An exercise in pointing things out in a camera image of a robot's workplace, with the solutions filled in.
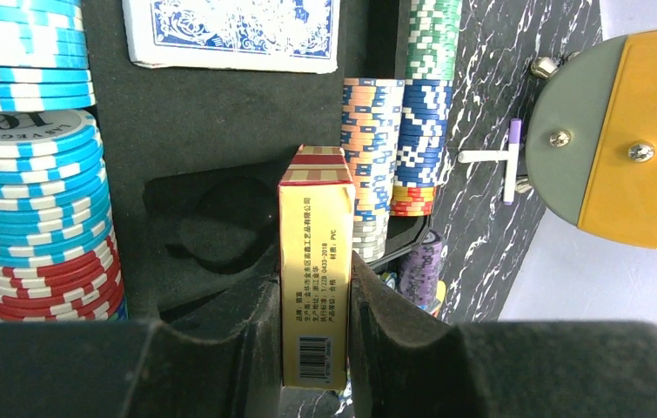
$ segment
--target black marble countertop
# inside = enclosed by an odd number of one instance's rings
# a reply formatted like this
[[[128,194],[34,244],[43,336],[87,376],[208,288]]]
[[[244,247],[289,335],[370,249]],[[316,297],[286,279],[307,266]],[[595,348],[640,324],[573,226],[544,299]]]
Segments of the black marble countertop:
[[[598,0],[464,0],[447,146],[506,147],[511,118],[525,122],[544,83],[529,75],[538,56],[564,57],[601,41]],[[433,228],[448,241],[443,270],[447,323],[497,320],[530,246],[543,203],[534,192],[503,206],[505,163],[453,163]],[[519,174],[525,174],[525,160]],[[281,416],[353,416],[351,405],[318,390],[283,389]]]

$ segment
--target deck of playing cards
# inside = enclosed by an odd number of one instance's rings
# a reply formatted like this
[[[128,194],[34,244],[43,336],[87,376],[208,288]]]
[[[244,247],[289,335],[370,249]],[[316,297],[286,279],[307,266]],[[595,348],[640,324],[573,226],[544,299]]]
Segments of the deck of playing cards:
[[[340,0],[123,0],[131,61],[330,73]]]

